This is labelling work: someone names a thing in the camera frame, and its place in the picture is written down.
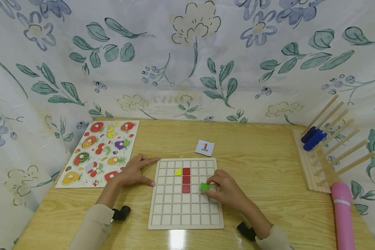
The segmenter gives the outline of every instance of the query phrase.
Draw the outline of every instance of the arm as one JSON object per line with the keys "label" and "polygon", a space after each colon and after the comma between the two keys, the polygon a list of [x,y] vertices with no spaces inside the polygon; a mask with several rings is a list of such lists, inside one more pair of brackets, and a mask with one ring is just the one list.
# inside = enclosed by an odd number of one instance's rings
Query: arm
{"label": "arm", "polygon": [[111,220],[114,215],[112,207],[120,190],[125,185],[145,183],[151,187],[156,184],[143,176],[140,169],[154,163],[160,158],[148,159],[141,153],[134,156],[125,166],[124,171],[112,178],[103,189],[96,204],[88,209],[82,225],[76,233],[68,250],[98,250],[111,232]]}
{"label": "arm", "polygon": [[204,191],[210,198],[216,199],[225,205],[239,211],[253,227],[256,233],[256,242],[263,250],[290,250],[287,235],[279,227],[273,226],[239,188],[235,180],[223,170],[216,170],[214,176],[207,180],[207,184],[214,182],[221,187],[221,192]]}

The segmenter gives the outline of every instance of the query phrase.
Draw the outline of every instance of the hand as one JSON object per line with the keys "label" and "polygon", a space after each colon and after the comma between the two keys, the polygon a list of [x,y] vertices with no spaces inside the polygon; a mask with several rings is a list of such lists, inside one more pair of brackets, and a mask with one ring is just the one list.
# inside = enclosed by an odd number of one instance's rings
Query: hand
{"label": "hand", "polygon": [[208,197],[216,199],[225,205],[229,205],[240,212],[242,212],[248,203],[251,203],[235,180],[225,171],[220,169],[215,170],[214,175],[207,179],[207,184],[211,182],[221,187],[221,192],[206,190],[204,193]]}
{"label": "hand", "polygon": [[160,157],[147,158],[142,153],[137,156],[133,156],[125,166],[124,171],[117,174],[112,180],[117,181],[122,186],[131,185],[135,183],[144,183],[154,187],[156,184],[154,181],[140,173],[140,169],[144,166],[159,161]]}

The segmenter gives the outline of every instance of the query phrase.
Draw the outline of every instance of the red square block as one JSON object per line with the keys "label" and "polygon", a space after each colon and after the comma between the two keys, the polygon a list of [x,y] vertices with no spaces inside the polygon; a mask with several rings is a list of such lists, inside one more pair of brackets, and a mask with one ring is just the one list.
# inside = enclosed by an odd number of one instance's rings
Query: red square block
{"label": "red square block", "polygon": [[182,168],[182,175],[190,175],[190,168]]}
{"label": "red square block", "polygon": [[190,184],[190,176],[182,176],[182,184]]}
{"label": "red square block", "polygon": [[190,185],[182,185],[182,193],[190,193]]}

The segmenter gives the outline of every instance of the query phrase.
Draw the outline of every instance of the yellow triangle block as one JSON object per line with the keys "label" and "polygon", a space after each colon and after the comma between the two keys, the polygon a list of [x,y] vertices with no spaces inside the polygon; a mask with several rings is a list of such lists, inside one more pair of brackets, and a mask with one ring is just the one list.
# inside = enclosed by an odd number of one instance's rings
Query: yellow triangle block
{"label": "yellow triangle block", "polygon": [[182,175],[182,169],[178,168],[177,170],[175,170],[175,175]]}

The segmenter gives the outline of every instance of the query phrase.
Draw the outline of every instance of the left hand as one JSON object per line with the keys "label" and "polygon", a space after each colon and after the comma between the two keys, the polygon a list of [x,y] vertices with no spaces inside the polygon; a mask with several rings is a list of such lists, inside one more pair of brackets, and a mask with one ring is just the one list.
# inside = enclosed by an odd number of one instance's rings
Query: left hand
{"label": "left hand", "polygon": [[143,155],[142,153],[138,154],[137,156],[133,156],[132,159],[130,159],[126,164],[125,169],[112,178],[112,180],[118,182],[122,186],[135,183],[144,183],[154,187],[156,185],[155,182],[152,179],[143,176],[143,174],[140,173],[140,169],[148,164],[155,163],[160,159],[160,157],[147,158],[147,156]]}

